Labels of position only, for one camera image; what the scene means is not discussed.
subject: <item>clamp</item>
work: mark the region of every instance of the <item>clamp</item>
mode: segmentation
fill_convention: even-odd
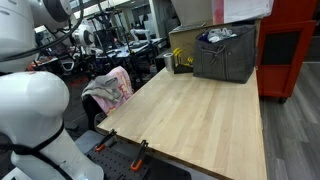
[[[134,172],[139,171],[140,167],[142,166],[142,159],[145,154],[146,147],[148,146],[149,143],[147,143],[146,140],[143,140],[140,144],[140,149],[139,153],[136,157],[136,159],[132,162],[130,169]]]
[[[110,132],[109,132],[109,134],[106,136],[106,137],[104,137],[101,141],[100,141],[100,143],[96,146],[96,151],[97,152],[101,152],[105,147],[106,147],[106,145],[104,144],[105,142],[107,142],[109,139],[111,139],[113,136],[115,136],[117,134],[117,132],[114,130],[114,129],[112,129]]]

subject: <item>black cable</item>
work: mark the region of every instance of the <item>black cable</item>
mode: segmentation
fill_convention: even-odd
[[[21,58],[29,57],[29,56],[31,56],[33,54],[36,54],[37,52],[39,52],[39,51],[41,51],[43,49],[47,49],[47,48],[49,48],[51,46],[55,46],[55,45],[61,43],[62,41],[64,41],[65,39],[67,39],[79,27],[79,25],[82,23],[82,20],[83,20],[83,16],[84,16],[83,0],[79,0],[79,1],[80,1],[80,10],[81,10],[80,18],[79,18],[77,24],[68,33],[66,33],[61,38],[56,39],[55,41],[52,41],[52,42],[50,42],[50,43],[48,43],[46,45],[40,46],[38,48],[33,48],[31,50],[24,51],[24,52],[21,52],[21,53],[17,53],[17,54],[14,54],[14,55],[1,57],[0,58],[0,62],[6,62],[6,61],[15,60],[15,59],[21,59]]]

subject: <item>red tool chest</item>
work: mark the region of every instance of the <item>red tool chest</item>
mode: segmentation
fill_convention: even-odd
[[[275,0],[272,14],[261,22],[257,79],[260,96],[292,95],[315,21],[317,0]]]

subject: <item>gray floor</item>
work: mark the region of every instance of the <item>gray floor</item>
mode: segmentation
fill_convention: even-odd
[[[320,63],[305,63],[292,98],[261,98],[270,180],[320,179]]]

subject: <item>wooden table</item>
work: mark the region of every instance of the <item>wooden table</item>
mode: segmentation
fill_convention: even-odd
[[[219,179],[267,179],[255,72],[235,84],[164,69],[98,128]]]

